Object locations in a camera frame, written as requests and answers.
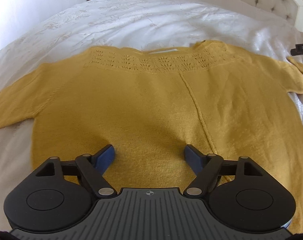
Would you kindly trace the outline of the yellow knitted sweater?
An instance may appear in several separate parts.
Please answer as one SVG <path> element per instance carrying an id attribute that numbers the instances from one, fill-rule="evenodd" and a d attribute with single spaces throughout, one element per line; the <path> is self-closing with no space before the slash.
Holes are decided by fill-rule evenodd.
<path id="1" fill-rule="evenodd" d="M 68 160 L 107 144 L 106 179 L 121 187 L 180 187 L 193 178 L 183 149 L 251 157 L 294 196 L 303 232 L 303 124 L 290 93 L 303 64 L 220 41 L 176 51 L 93 47 L 0 91 L 0 128 L 33 119 L 32 160 Z"/>

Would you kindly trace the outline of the white embroidered bedspread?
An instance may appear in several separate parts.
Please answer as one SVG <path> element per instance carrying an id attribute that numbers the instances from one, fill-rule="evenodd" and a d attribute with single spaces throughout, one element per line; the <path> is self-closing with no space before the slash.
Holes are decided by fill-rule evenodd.
<path id="1" fill-rule="evenodd" d="M 277 61 L 291 57 L 303 33 L 287 20 L 240 0 L 93 0 L 60 12 L 0 51 L 0 91 L 44 63 L 93 47 L 176 51 L 220 41 Z M 303 64 L 303 57 L 292 57 Z M 303 94 L 290 93 L 303 124 Z M 7 194 L 38 166 L 33 119 L 0 128 L 0 231 L 10 225 Z"/>

